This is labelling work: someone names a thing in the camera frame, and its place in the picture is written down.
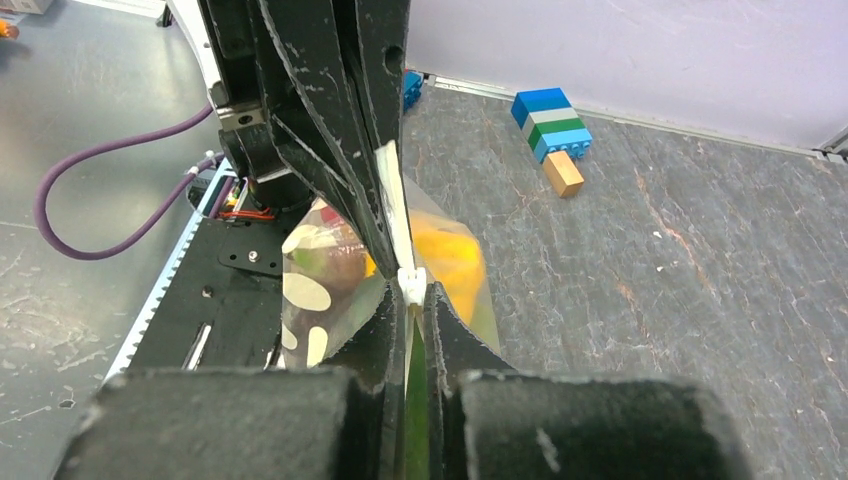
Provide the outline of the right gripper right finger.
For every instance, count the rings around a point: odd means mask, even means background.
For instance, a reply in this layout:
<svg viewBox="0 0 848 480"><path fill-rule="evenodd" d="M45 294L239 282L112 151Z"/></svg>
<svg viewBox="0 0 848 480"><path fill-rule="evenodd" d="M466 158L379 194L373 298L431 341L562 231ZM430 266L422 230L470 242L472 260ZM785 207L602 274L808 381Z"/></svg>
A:
<svg viewBox="0 0 848 480"><path fill-rule="evenodd" d="M687 378L513 369L428 286L422 334L433 479L748 479L721 399Z"/></svg>

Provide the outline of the dark green avocado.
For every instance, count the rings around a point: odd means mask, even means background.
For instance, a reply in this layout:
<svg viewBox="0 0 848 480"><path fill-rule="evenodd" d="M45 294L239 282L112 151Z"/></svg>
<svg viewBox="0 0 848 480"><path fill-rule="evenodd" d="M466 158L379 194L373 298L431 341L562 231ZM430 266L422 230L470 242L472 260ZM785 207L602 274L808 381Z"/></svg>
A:
<svg viewBox="0 0 848 480"><path fill-rule="evenodd" d="M418 324L412 324L412 343L406 388L404 460L405 478L426 480L429 475L429 427L425 345Z"/></svg>

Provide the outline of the clear polka dot zip bag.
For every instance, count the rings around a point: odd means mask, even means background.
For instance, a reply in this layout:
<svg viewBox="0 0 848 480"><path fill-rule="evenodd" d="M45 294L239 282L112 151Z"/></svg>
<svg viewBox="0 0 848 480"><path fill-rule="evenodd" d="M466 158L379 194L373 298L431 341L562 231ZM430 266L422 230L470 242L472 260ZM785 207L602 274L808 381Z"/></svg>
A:
<svg viewBox="0 0 848 480"><path fill-rule="evenodd" d="M392 244L390 265L379 269L346 220L323 199L315 200L281 245L283 301L279 354L275 362L278 368L314 367L339 350L371 318L384 281L398 280L403 301L414 305L423 303L427 284L438 282L418 258L410 218L414 210L451 218L415 183L403 179L396 142L390 141L377 149L376 166L381 189L378 204L386 210ZM292 259L292 252L298 248L354 245L362 246L370 261L366 278L350 293L331 293L300 273ZM483 304L472 325L466 326L498 351L500 341L487 273L484 288Z"/></svg>

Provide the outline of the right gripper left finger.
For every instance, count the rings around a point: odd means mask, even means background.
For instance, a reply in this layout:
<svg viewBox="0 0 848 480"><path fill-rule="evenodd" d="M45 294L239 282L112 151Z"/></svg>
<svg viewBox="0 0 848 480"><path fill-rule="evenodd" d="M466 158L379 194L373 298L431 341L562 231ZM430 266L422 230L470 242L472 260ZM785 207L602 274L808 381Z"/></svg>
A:
<svg viewBox="0 0 848 480"><path fill-rule="evenodd" d="M406 308L395 284L309 369L147 369L90 401L60 479L399 479Z"/></svg>

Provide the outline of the yellow bell pepper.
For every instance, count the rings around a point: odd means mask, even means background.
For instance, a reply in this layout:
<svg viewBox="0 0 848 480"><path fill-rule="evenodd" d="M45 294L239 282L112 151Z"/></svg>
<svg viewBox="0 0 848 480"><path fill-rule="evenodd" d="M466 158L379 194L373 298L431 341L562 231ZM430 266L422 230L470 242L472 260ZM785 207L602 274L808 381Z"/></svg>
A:
<svg viewBox="0 0 848 480"><path fill-rule="evenodd" d="M471 326L483 304L485 260L479 242L460 222L414 210L411 233L418 258L441 282L463 323Z"/></svg>

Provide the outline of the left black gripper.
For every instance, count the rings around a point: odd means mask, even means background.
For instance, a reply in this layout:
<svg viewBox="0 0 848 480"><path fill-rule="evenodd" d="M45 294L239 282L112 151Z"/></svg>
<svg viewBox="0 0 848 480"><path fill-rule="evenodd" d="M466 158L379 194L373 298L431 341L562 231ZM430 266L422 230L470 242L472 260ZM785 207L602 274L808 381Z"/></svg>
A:
<svg viewBox="0 0 848 480"><path fill-rule="evenodd" d="M401 137L410 3L200 1L221 146L256 204L303 210L319 194L390 265L376 151ZM264 86L251 11L283 77ZM277 104L268 111L266 96ZM274 131L283 137L272 142Z"/></svg>

